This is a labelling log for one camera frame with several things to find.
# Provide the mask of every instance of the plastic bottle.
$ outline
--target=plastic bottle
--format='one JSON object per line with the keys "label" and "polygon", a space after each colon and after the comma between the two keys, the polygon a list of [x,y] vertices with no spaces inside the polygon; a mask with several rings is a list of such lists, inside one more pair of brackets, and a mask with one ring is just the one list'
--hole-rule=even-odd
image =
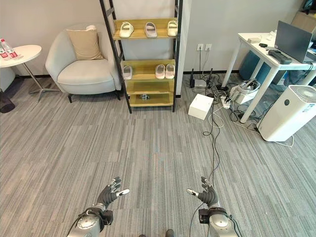
{"label": "plastic bottle", "polygon": [[5,42],[4,39],[1,39],[1,44],[2,44],[2,47],[10,55],[11,58],[16,59],[18,57],[14,49],[9,44],[7,44],[7,42]]}
{"label": "plastic bottle", "polygon": [[1,55],[1,58],[3,58],[4,60],[9,60],[10,59],[10,57],[6,53],[5,49],[2,48],[1,45],[0,45],[0,55]]}

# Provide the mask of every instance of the air purifier grille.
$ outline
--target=air purifier grille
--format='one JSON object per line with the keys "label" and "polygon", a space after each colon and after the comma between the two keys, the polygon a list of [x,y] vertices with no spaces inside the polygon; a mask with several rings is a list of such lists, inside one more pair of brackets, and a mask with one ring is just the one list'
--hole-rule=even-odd
{"label": "air purifier grille", "polygon": [[290,85],[290,89],[304,102],[316,103],[316,89],[308,85]]}

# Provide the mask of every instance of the laptop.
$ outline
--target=laptop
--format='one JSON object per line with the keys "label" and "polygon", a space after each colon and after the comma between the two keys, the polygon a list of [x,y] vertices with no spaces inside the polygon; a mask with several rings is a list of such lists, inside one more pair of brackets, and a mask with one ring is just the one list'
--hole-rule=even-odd
{"label": "laptop", "polygon": [[275,48],[286,53],[300,63],[316,62],[316,55],[308,52],[312,33],[279,21]]}

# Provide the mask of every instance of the air purifier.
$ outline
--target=air purifier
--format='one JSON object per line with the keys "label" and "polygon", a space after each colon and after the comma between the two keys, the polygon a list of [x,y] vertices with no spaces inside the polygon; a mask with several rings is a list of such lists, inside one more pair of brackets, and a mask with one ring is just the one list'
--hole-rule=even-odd
{"label": "air purifier", "polygon": [[316,115],[316,89],[289,85],[257,128],[266,141],[284,142]]}

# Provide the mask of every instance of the robotic arm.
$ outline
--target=robotic arm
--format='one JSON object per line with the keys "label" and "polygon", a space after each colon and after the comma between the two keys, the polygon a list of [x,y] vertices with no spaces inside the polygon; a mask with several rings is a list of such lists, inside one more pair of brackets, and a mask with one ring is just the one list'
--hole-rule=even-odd
{"label": "robotic arm", "polygon": [[225,209],[221,208],[213,186],[209,180],[202,177],[202,193],[187,189],[187,192],[203,203],[208,209],[198,210],[198,219],[201,224],[209,224],[209,231],[212,237],[239,237],[235,229],[235,221],[232,216],[227,215]]}
{"label": "robotic arm", "polygon": [[108,206],[118,197],[129,193],[129,189],[118,191],[120,182],[121,179],[116,177],[105,187],[96,204],[86,209],[73,222],[67,237],[97,237],[104,226],[112,224],[113,212],[108,210]]}

